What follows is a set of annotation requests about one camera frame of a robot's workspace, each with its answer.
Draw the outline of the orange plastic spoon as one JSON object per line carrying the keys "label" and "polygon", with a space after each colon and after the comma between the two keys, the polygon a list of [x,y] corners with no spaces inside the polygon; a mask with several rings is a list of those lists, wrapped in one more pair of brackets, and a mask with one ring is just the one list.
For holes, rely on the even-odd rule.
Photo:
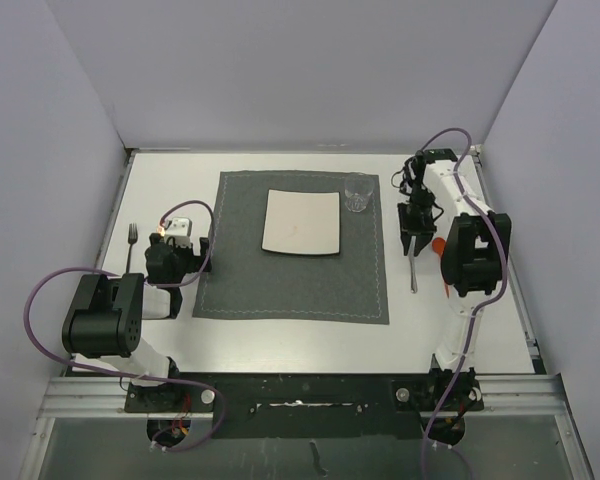
{"label": "orange plastic spoon", "polygon": [[[445,246],[446,241],[442,237],[435,237],[431,242],[431,248],[434,251],[434,253],[438,256],[439,263],[442,263],[442,257],[444,254]],[[446,281],[443,281],[443,285],[446,297],[449,297],[449,285],[446,283]]]}

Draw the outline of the white rectangular plate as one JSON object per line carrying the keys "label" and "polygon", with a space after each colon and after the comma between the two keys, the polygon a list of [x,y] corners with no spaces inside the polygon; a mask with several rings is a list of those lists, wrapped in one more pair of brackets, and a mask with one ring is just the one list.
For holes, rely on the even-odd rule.
{"label": "white rectangular plate", "polygon": [[261,248],[296,256],[340,253],[340,194],[268,191]]}

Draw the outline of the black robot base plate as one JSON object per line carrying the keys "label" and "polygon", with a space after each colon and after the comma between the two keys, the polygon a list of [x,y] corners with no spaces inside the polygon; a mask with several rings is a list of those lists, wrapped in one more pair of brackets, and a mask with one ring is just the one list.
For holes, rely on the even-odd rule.
{"label": "black robot base plate", "polygon": [[129,386],[124,410],[150,414],[149,436],[168,446],[209,414],[216,439],[389,436],[458,442],[464,417],[484,408],[474,372],[427,374],[203,374],[186,385]]}

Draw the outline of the black plastic fork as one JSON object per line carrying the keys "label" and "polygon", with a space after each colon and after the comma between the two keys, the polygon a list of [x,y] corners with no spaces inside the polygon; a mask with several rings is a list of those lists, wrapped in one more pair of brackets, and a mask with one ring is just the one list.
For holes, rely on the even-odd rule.
{"label": "black plastic fork", "polygon": [[125,272],[129,273],[131,268],[131,259],[132,259],[132,251],[134,245],[138,241],[138,227],[136,223],[130,223],[128,226],[128,235],[127,235],[127,255],[126,255],[126,263],[125,263]]}

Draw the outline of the silver table knife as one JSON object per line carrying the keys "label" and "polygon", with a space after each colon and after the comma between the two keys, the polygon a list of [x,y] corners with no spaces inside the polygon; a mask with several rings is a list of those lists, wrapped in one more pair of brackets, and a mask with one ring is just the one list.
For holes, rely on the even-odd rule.
{"label": "silver table knife", "polygon": [[412,294],[416,294],[418,292],[415,247],[416,247],[416,241],[414,239],[412,239],[410,242],[408,255],[407,255],[408,262],[409,262],[409,268],[410,268],[410,291]]}

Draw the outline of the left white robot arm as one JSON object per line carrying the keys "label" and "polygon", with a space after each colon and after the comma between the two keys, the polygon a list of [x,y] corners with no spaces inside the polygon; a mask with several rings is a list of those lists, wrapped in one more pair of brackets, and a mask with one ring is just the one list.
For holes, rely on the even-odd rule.
{"label": "left white robot arm", "polygon": [[202,237],[199,243],[195,254],[184,238],[153,233],[145,251],[145,275],[82,276],[62,327],[68,353],[129,373],[133,385],[149,387],[148,399],[163,411],[180,405],[184,387],[175,379],[175,361],[142,339],[142,322],[177,318],[184,277],[211,270],[210,241]]}

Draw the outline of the clear plastic cup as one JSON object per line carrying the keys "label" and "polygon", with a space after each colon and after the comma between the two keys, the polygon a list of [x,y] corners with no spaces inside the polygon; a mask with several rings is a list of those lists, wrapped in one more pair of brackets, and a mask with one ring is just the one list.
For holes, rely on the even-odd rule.
{"label": "clear plastic cup", "polygon": [[345,206],[353,213],[364,211],[374,192],[374,181],[363,173],[349,174],[344,183]]}

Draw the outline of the grey cloth placemat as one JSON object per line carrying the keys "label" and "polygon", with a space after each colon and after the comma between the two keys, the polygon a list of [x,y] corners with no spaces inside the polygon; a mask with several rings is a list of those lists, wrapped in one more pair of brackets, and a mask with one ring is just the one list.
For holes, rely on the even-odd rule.
{"label": "grey cloth placemat", "polygon": [[212,270],[192,314],[221,320],[389,322],[379,179],[360,212],[343,172],[220,175]]}

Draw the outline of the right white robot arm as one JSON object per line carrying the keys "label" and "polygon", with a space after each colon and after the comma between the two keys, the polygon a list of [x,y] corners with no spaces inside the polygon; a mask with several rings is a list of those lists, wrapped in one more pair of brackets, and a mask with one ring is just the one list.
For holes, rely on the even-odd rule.
{"label": "right white robot arm", "polygon": [[403,253],[410,266],[448,224],[440,273],[453,316],[445,322],[433,357],[442,370],[467,372],[475,365],[477,332],[486,306],[506,289],[512,222],[482,201],[460,172],[450,149],[424,149],[408,158],[397,206]]}

